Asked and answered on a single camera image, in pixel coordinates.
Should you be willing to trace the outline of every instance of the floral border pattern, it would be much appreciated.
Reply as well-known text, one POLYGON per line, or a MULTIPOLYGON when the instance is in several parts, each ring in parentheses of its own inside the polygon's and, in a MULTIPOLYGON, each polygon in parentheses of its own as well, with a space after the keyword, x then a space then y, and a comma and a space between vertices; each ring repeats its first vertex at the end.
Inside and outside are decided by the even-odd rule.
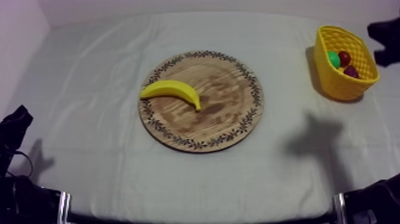
POLYGON ((224 142, 229 142, 235 139, 235 137, 248 132, 249 126, 253 122, 253 118, 259 113, 259 108, 261 106, 261 88, 258 86, 257 78, 254 76, 253 72, 249 71, 244 64, 242 64, 237 59, 228 56, 226 54, 215 52, 215 51, 195 51, 187 52, 174 57, 172 60, 165 62, 161 67, 153 71, 153 75, 146 82, 145 86, 148 86, 160 78, 160 74, 163 71, 167 71, 170 67, 175 66, 177 63, 183 61, 185 58, 204 58, 212 57, 218 58, 222 61, 229 61, 235 64, 235 67, 240 71, 241 75, 244 76, 248 81, 250 81, 251 96, 253 97, 254 107, 250 108, 246 116, 240 121, 240 125, 237 129, 232 129, 229 133, 223 133, 217 138, 211 138, 209 141, 195 141, 190 138, 183 138, 179 135, 173 134, 168 130, 158 119, 154 117, 154 111, 151 107, 151 102, 148 99, 142 99, 143 112, 146 114, 147 124, 151 125, 156 131, 161 132, 163 137, 167 139, 172 139, 172 141, 177 145, 184 145, 191 150, 201 150, 205 147, 217 147, 224 142))

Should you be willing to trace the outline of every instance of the white wall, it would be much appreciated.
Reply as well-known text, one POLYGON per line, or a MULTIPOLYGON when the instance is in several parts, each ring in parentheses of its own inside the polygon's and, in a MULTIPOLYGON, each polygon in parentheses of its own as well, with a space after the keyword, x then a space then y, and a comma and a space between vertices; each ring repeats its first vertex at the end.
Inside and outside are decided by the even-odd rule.
POLYGON ((48 31, 37 0, 0 0, 0 119, 48 31))
POLYGON ((51 26, 126 14, 253 11, 366 23, 399 16, 400 0, 39 0, 51 26))

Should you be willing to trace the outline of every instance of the red fruit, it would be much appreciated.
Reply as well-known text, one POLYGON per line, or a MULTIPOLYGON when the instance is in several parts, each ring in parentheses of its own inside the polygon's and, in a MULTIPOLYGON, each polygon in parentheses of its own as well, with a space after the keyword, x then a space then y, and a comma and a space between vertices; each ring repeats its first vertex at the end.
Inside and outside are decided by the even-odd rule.
POLYGON ((349 66, 349 67, 347 67, 343 73, 345 73, 345 74, 347 74, 348 76, 351 76, 351 77, 353 77, 353 78, 357 78, 357 79, 360 78, 360 76, 359 76, 359 74, 358 74, 358 71, 357 71, 357 69, 355 69, 354 66, 349 66))
POLYGON ((339 58, 340 58, 340 66, 345 68, 350 64, 351 57, 350 54, 347 53, 346 51, 341 51, 339 52, 339 58))

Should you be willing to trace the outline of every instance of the table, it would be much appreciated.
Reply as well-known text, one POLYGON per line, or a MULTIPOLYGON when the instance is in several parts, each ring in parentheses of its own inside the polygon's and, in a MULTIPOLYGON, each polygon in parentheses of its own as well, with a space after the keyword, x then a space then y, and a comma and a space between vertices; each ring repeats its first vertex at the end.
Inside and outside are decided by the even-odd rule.
POLYGON ((24 104, 35 118, 21 148, 36 160, 33 179, 72 194, 73 212, 120 220, 272 222, 330 211, 335 193, 399 172, 400 76, 399 65, 379 68, 380 82, 358 102, 319 94, 312 50, 325 24, 380 48, 367 24, 257 13, 139 15, 52 30, 9 106, 24 104), (202 49, 254 71, 264 113, 228 150, 179 153, 148 135, 138 93, 158 63, 202 49))

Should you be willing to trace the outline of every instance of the toy fruit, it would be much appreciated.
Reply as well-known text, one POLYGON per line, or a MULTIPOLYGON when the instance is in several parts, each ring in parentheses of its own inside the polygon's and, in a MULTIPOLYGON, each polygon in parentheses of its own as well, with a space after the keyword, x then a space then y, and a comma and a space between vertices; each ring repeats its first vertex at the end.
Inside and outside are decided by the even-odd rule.
POLYGON ((351 57, 350 54, 347 53, 346 51, 341 51, 339 52, 339 58, 340 58, 340 66, 345 68, 350 64, 351 57))
POLYGON ((345 73, 348 76, 351 76, 353 78, 357 78, 357 79, 360 78, 360 76, 358 75, 358 71, 357 71, 357 69, 355 69, 354 66, 347 67, 343 73, 345 73))
POLYGON ((195 105, 196 111, 201 109, 196 90, 188 84, 176 80, 160 80, 148 85, 140 92, 140 98, 175 96, 195 105))
POLYGON ((340 58, 334 51, 328 51, 328 58, 330 63, 337 69, 340 67, 340 58))

